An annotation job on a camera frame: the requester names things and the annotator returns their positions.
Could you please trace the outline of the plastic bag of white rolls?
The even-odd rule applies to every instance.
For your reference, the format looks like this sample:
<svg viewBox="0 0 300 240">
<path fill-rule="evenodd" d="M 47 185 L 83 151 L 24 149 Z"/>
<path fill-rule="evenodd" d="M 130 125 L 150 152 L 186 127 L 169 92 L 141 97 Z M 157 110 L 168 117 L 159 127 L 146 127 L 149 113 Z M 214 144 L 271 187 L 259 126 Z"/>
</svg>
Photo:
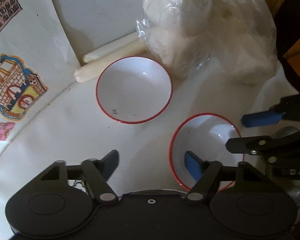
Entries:
<svg viewBox="0 0 300 240">
<path fill-rule="evenodd" d="M 265 0 L 142 0 L 142 9 L 139 38 L 178 78 L 209 62 L 245 85 L 276 73 L 276 27 Z"/>
</svg>

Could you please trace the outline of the white candle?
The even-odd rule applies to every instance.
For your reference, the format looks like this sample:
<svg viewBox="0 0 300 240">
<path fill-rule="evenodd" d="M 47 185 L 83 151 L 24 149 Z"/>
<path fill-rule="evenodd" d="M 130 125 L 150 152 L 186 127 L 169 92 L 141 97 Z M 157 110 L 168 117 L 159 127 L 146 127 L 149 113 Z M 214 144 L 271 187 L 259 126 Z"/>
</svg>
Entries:
<svg viewBox="0 0 300 240">
<path fill-rule="evenodd" d="M 76 81 L 80 83 L 89 81 L 100 76 L 113 62 L 125 57 L 142 54 L 144 51 L 146 51 L 145 44 L 137 39 L 77 69 L 74 73 L 74 77 Z"/>
<path fill-rule="evenodd" d="M 84 63 L 89 63 L 89 62 L 99 59 L 100 57 L 102 57 L 106 54 L 109 54 L 110 52 L 115 51 L 137 39 L 138 39 L 138 33 L 135 31 L 129 35 L 126 35 L 122 38 L 119 38 L 118 40 L 115 40 L 113 42 L 105 44 L 104 46 L 101 46 L 101 47 L 85 54 L 82 57 L 82 61 Z"/>
</svg>

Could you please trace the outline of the white candle front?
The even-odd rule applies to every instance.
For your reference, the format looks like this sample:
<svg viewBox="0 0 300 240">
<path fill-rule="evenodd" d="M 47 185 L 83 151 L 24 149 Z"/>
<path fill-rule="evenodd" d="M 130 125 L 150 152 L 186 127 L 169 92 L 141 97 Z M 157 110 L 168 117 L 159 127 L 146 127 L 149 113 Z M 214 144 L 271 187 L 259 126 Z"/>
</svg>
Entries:
<svg viewBox="0 0 300 240">
<path fill-rule="evenodd" d="M 80 83 L 89 81 L 100 76 L 113 62 L 125 57 L 142 54 L 144 51 L 146 51 L 145 44 L 137 39 L 77 69 L 74 73 L 74 77 L 76 81 Z"/>
</svg>

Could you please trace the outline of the paper sheet with house drawings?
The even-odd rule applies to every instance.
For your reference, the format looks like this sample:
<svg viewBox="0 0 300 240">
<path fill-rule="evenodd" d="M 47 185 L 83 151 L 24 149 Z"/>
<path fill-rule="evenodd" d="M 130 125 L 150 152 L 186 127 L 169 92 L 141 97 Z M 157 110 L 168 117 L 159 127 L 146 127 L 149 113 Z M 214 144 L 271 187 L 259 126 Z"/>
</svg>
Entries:
<svg viewBox="0 0 300 240">
<path fill-rule="evenodd" d="M 52 0 L 0 0 L 0 156 L 78 67 Z"/>
</svg>

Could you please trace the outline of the white bowl red rim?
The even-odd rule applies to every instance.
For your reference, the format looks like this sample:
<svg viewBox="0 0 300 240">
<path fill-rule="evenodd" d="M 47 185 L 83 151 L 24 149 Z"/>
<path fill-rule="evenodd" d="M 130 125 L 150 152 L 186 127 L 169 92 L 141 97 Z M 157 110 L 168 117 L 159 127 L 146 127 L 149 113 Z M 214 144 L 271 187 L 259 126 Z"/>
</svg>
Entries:
<svg viewBox="0 0 300 240">
<path fill-rule="evenodd" d="M 169 148 L 169 162 L 173 176 L 180 186 L 189 191 L 199 179 L 199 171 L 188 171 L 185 153 L 191 151 L 203 161 L 219 161 L 225 166 L 237 166 L 243 154 L 232 154 L 226 149 L 230 138 L 241 137 L 239 130 L 225 117 L 215 113 L 196 114 L 175 131 Z"/>
<path fill-rule="evenodd" d="M 111 63 L 98 77 L 96 101 L 102 112 L 123 124 L 159 116 L 172 98 L 172 80 L 154 60 L 131 56 Z"/>
</svg>

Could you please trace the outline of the white candle rear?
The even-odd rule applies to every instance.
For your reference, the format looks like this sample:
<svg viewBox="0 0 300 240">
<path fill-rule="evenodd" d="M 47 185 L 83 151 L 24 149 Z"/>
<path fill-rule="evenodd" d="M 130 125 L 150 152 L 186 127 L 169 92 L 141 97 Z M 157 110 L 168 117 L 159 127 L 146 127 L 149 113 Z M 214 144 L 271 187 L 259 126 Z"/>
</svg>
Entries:
<svg viewBox="0 0 300 240">
<path fill-rule="evenodd" d="M 106 54 L 109 54 L 110 52 L 115 51 L 137 39 L 138 39 L 138 33 L 135 31 L 129 35 L 126 35 L 122 38 L 119 38 L 118 40 L 115 40 L 113 42 L 105 44 L 104 46 L 101 46 L 101 47 L 85 54 L 82 57 L 82 61 L 84 63 L 89 63 L 89 62 L 99 59 L 100 57 L 102 57 Z"/>
</svg>

